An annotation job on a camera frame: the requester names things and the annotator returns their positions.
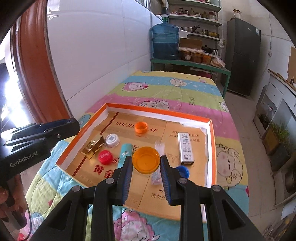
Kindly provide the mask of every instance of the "tiled floor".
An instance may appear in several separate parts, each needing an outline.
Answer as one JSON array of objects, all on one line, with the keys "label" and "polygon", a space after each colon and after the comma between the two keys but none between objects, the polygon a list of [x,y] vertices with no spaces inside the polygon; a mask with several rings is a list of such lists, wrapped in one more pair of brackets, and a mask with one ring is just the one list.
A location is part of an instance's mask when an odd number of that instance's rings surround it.
[{"label": "tiled floor", "polygon": [[269,158],[252,121],[256,104],[230,92],[227,92],[225,102],[239,133],[247,166],[249,218],[263,232],[269,224],[281,217],[282,207],[274,208],[275,189]]}]

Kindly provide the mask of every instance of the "bag of food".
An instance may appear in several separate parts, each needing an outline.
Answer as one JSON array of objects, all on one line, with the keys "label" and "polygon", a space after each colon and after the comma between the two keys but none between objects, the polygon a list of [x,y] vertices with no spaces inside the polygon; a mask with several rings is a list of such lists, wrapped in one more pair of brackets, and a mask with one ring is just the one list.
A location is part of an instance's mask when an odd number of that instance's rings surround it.
[{"label": "bag of food", "polygon": [[221,59],[219,59],[218,51],[216,49],[214,50],[214,53],[215,58],[213,58],[213,60],[211,61],[211,65],[218,68],[225,67],[225,63]]}]

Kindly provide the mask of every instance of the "refrigerator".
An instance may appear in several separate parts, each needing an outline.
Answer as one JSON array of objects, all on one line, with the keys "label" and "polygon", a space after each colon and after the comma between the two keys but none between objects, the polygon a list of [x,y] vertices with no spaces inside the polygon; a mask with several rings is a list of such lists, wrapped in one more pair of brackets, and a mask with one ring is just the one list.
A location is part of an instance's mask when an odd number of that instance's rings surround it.
[{"label": "refrigerator", "polygon": [[[225,68],[231,71],[228,90],[249,96],[255,80],[261,31],[238,18],[227,22]],[[224,86],[226,76],[222,76]]]}]

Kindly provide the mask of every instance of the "white bottle cap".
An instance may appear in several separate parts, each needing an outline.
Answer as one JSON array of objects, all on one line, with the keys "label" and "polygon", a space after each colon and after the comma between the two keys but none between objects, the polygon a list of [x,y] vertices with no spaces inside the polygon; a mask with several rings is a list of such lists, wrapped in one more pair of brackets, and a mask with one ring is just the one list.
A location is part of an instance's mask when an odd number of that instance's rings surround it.
[{"label": "white bottle cap", "polygon": [[106,137],[106,144],[108,147],[115,147],[119,144],[119,138],[116,134],[110,134]]}]

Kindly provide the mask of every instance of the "green table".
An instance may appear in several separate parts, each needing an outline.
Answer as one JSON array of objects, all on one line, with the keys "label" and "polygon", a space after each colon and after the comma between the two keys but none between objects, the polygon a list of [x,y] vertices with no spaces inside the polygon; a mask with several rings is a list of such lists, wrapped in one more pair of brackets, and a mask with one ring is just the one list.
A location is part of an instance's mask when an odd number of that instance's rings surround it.
[{"label": "green table", "polygon": [[215,71],[215,72],[218,72],[221,74],[225,74],[225,75],[227,75],[227,80],[226,80],[226,83],[224,86],[222,97],[224,98],[226,95],[226,91],[227,91],[227,87],[228,87],[228,83],[229,83],[229,79],[230,79],[230,75],[231,75],[231,72],[226,68],[217,68],[217,67],[214,67],[214,66],[208,65],[208,64],[201,64],[201,63],[179,60],[179,59],[164,60],[164,59],[152,58],[151,59],[151,70],[154,70],[154,64],[176,64],[176,65],[183,65],[183,66],[189,66],[189,67],[195,67],[195,68],[200,68],[200,69],[204,69],[204,70],[209,70],[209,71],[211,71],[211,73],[212,73],[212,71]]}]

